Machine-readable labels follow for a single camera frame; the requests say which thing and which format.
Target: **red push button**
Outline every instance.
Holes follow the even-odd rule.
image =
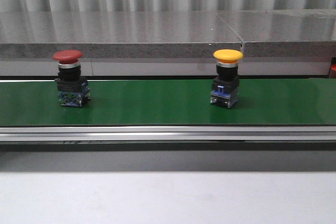
[[[54,54],[53,59],[58,60],[60,64],[73,64],[78,61],[83,54],[77,50],[65,50]]]

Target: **green conveyor belt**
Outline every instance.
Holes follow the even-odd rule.
[[[0,126],[336,124],[336,79],[243,79],[231,109],[212,80],[90,81],[83,108],[60,106],[55,82],[0,83]]]

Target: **red object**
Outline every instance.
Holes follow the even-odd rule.
[[[65,50],[54,54],[53,59],[58,60],[60,64],[73,64],[78,61],[83,54],[77,50]]]

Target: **yellow button cap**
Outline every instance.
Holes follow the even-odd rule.
[[[222,63],[236,63],[243,57],[243,54],[237,50],[221,49],[214,52],[214,57]]]

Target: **aluminum rail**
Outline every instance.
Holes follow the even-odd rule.
[[[0,127],[1,142],[336,142],[336,126]]]

